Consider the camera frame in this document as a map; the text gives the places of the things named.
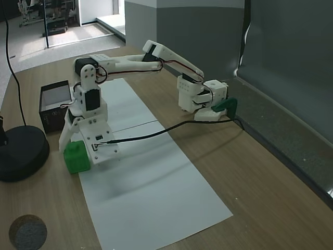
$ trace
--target floor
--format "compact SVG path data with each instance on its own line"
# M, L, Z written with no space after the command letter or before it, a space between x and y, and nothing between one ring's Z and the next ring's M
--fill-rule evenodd
M116 36L106 36L82 42L72 43L64 46L57 46L46 49L46 40L41 35L44 32L43 23L36 23L30 26L19 28L20 18L9 21L9 55L14 72L19 72L38 65L46 64L68 57L79 56L87 53L94 53L111 48L124 46ZM0 104L10 78L9 68L5 56L6 26L0 23Z
M113 35L113 33L98 23L92 23L82 27L69 27L68 31L64 34L49 36L48 42L50 46L54 46L107 35Z

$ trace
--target green object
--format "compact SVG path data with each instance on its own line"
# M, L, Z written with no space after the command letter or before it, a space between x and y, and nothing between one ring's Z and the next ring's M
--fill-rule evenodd
M222 112L223 110L227 109L227 117L229 117L231 120L234 120L236 117L237 104L237 99L230 97L212 107L212 110L215 112Z
M63 157L71 174L90 170L90 162L83 141L67 144Z

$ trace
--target black box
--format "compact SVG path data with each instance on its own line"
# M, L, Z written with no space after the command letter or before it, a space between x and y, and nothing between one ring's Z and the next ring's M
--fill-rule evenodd
M71 101L68 81L41 87L39 112L46 134L62 131L67 108L60 108L60 105Z

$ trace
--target white paper sheet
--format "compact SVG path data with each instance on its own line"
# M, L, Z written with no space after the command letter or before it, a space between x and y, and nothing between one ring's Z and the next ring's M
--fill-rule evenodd
M102 95L116 139L164 129L123 79L103 84ZM80 173L104 250L159 249L232 216L168 134L119 148L120 159Z

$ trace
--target wooden table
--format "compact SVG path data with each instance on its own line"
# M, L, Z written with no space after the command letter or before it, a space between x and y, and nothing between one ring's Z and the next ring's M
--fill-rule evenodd
M139 52L123 47L102 53ZM17 74L29 125L42 129L38 114L41 86L62 80L74 84L72 64L73 58L69 58ZM179 109L176 77L166 70L127 81L163 126L192 118ZM5 129L22 125L13 78L1 114ZM333 212L237 125L188 124L170 135L234 216L164 249L333 249ZM101 249L79 176L69 174L58 151L59 136L47 136L50 155L35 175L18 183L0 183L0 249L14 249L9 227L26 214L42 218L47 226L42 249Z

